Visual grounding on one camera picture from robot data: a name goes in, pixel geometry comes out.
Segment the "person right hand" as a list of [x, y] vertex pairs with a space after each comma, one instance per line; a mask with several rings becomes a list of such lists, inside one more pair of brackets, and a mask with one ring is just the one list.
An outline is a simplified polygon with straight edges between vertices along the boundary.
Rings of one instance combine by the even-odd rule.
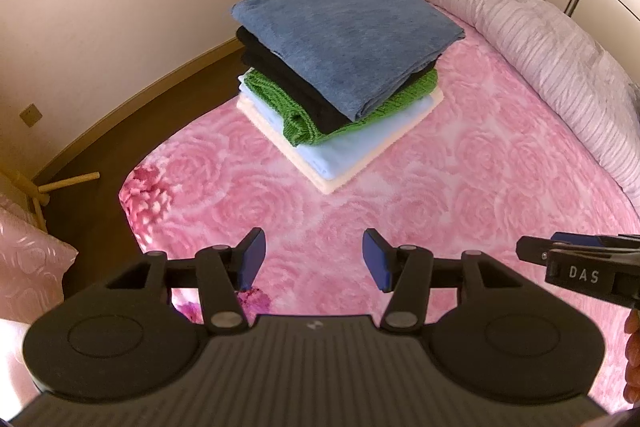
[[628, 335], [625, 348], [624, 398], [634, 407], [638, 407], [640, 401], [640, 320], [638, 309], [630, 311], [624, 331]]

